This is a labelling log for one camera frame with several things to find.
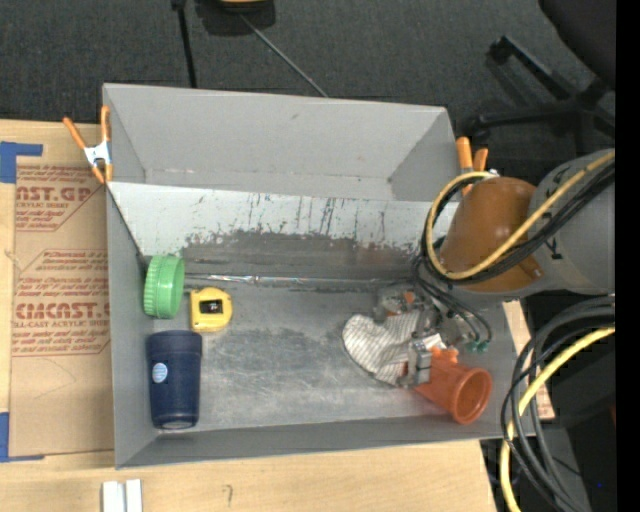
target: gray metal bin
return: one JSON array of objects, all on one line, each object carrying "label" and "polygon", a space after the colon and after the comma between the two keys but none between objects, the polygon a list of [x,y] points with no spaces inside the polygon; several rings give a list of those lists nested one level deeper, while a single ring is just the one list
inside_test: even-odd
[{"label": "gray metal bin", "polygon": [[[430,202],[458,171],[443,108],[106,84],[114,179],[107,199],[117,467],[501,435],[513,344],[500,304],[493,397],[472,425],[375,381],[341,331],[379,283],[406,279]],[[450,212],[442,216],[440,233]],[[182,255],[187,285],[234,300],[204,335],[200,421],[151,423],[144,341],[189,328],[142,308],[145,266]]]}]

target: white label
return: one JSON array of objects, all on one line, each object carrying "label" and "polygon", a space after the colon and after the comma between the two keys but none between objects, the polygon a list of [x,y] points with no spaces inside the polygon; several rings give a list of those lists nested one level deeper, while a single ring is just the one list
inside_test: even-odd
[{"label": "white label", "polygon": [[151,370],[151,379],[156,384],[160,384],[167,379],[167,374],[169,373],[169,369],[167,365],[164,363],[156,363],[153,365],[153,370]]}]

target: yellow tape measure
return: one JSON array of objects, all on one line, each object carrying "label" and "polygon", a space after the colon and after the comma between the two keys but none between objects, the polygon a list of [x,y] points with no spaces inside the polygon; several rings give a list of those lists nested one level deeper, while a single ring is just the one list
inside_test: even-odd
[{"label": "yellow tape measure", "polygon": [[191,329],[196,332],[216,332],[231,320],[231,296],[219,288],[191,291]]}]

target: blue tape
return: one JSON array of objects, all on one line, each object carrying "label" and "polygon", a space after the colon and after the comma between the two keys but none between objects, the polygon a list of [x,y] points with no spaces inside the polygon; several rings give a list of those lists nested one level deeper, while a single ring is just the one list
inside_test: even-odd
[{"label": "blue tape", "polygon": [[42,144],[0,142],[0,183],[16,182],[18,156],[42,156]]},{"label": "blue tape", "polygon": [[9,457],[9,413],[0,413],[0,464],[3,462],[17,462],[43,459],[41,455],[32,457]]},{"label": "blue tape", "polygon": [[0,413],[0,462],[9,459],[9,413]]}]

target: black pole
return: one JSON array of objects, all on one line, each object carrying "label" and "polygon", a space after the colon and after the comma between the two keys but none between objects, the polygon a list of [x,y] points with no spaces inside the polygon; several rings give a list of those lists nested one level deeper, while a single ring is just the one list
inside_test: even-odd
[{"label": "black pole", "polygon": [[192,89],[198,88],[196,81],[196,68],[193,65],[193,54],[191,53],[191,42],[189,40],[189,29],[187,27],[187,18],[184,14],[184,5],[186,1],[172,0],[171,6],[174,11],[178,12],[178,21],[180,22],[180,35],[182,36],[182,46],[184,47],[184,56],[187,60],[187,71],[189,72],[189,84]]}]

